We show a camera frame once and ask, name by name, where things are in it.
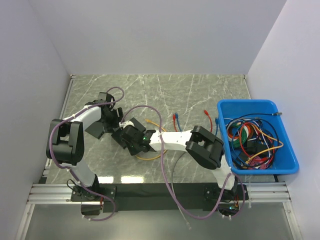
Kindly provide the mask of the black network switch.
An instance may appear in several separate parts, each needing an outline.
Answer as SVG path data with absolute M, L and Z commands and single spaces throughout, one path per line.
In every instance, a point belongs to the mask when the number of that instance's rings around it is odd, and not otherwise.
M 111 134 L 111 137 L 123 148 L 127 147 L 126 143 L 121 138 L 122 129 L 119 127 L 116 128 L 105 128 L 101 121 L 96 121 L 92 123 L 86 130 L 88 134 L 92 135 L 96 139 L 100 139 L 103 134 Z

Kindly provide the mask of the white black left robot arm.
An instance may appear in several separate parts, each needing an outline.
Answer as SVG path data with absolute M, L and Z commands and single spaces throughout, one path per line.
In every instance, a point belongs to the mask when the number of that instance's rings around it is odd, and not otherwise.
M 84 134 L 100 139 L 105 133 L 115 133 L 123 117 L 122 108 L 115 108 L 116 102 L 108 92 L 100 92 L 96 100 L 86 103 L 73 116 L 53 119 L 50 123 L 46 156 L 58 168 L 70 172 L 73 193 L 89 201 L 97 200 L 102 191 L 97 175 L 84 160 Z

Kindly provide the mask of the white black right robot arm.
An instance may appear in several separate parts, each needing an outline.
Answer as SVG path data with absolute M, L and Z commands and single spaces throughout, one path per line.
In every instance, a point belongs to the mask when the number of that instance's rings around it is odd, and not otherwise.
M 224 199 L 230 200 L 238 193 L 238 181 L 227 163 L 223 141 L 202 126 L 169 132 L 140 130 L 132 123 L 121 123 L 120 140 L 132 156 L 162 150 L 187 152 L 201 167 L 212 170 Z

